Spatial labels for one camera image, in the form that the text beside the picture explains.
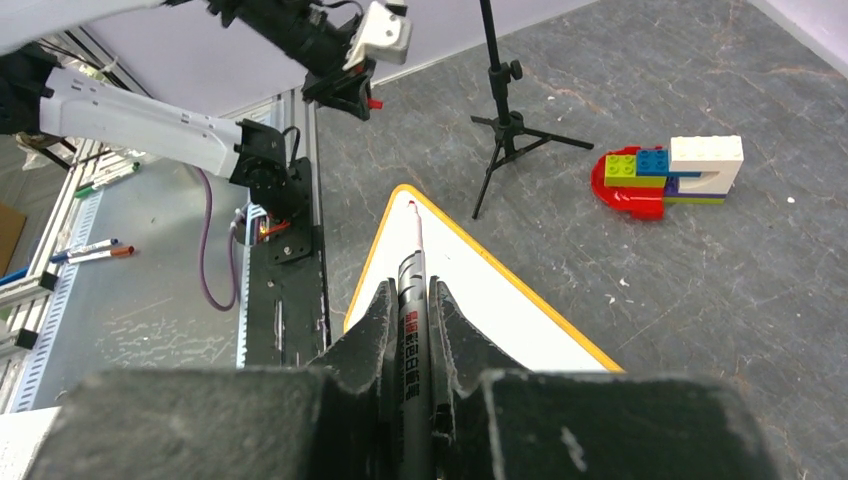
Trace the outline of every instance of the white lego brick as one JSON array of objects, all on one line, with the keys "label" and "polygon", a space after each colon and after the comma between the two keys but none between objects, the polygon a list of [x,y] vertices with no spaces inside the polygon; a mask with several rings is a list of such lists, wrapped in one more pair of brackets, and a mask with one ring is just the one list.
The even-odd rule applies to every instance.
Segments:
[{"label": "white lego brick", "polygon": [[669,150],[669,171],[701,172],[698,178],[682,177],[680,193],[727,195],[745,160],[738,135],[673,137]]},{"label": "white lego brick", "polygon": [[727,195],[737,172],[702,173],[700,177],[681,177],[677,191],[686,194]]},{"label": "white lego brick", "polygon": [[671,172],[718,172],[735,168],[745,157],[742,137],[672,137],[669,148]]}]

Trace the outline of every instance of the black stand pole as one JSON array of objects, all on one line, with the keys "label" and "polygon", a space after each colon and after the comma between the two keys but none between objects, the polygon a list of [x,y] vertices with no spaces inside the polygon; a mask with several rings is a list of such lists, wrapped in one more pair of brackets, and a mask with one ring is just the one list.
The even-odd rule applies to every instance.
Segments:
[{"label": "black stand pole", "polygon": [[[513,60],[509,64],[501,63],[498,55],[498,39],[495,35],[495,19],[492,16],[492,4],[489,0],[480,0],[480,8],[483,10],[483,27],[486,30],[486,46],[489,48],[489,60],[491,62],[489,83],[492,86],[492,97],[494,97],[495,105],[498,108],[498,116],[493,119],[471,117],[472,122],[488,125],[495,131],[495,151],[492,153],[492,160],[489,162],[489,168],[486,169],[486,176],[483,178],[483,187],[480,189],[480,194],[477,195],[477,204],[474,206],[474,213],[471,215],[471,218],[475,220],[480,213],[480,206],[483,204],[483,197],[489,187],[492,172],[498,168],[550,141],[566,143],[587,150],[595,148],[595,145],[588,142],[527,128],[524,126],[524,117],[520,113],[509,111],[508,85],[513,79],[520,80],[523,76],[521,64],[518,60]],[[515,137],[518,135],[530,135],[538,138],[538,140],[526,147],[516,149]],[[504,151],[504,157],[498,159],[501,149]]]}]

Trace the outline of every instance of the blue marker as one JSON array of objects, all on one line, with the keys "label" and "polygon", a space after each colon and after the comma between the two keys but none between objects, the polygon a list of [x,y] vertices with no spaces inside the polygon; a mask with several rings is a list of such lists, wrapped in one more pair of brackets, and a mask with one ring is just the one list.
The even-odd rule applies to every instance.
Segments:
[{"label": "blue marker", "polygon": [[12,272],[3,278],[0,278],[0,286],[6,285],[7,283],[12,283],[15,280],[20,280],[26,277],[27,270],[29,270],[29,267],[24,267],[18,270],[17,272]]}]

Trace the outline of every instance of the white wall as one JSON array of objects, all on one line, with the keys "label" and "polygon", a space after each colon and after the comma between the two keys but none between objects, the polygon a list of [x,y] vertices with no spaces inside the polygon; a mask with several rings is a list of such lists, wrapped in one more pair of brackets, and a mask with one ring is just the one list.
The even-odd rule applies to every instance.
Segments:
[{"label": "white wall", "polygon": [[[492,0],[492,5],[503,35],[591,2]],[[476,0],[407,0],[407,5],[413,33],[404,69],[483,42]],[[305,71],[276,47],[238,21],[223,29],[205,8],[198,0],[129,12],[97,21],[89,31],[154,97],[201,113],[222,115],[303,83]],[[381,65],[378,78],[400,70]]]},{"label": "white wall", "polygon": [[750,0],[848,77],[848,0]]}]

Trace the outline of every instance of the purple lego brick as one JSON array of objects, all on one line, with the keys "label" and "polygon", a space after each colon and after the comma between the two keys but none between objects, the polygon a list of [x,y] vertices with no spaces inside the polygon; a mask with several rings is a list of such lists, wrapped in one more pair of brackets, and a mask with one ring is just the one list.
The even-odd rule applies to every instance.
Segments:
[{"label": "purple lego brick", "polygon": [[727,195],[717,195],[717,194],[708,194],[708,193],[680,193],[677,191],[677,187],[680,185],[680,179],[677,177],[669,177],[665,182],[665,190],[663,191],[663,197],[677,197],[677,198],[727,198]]}]

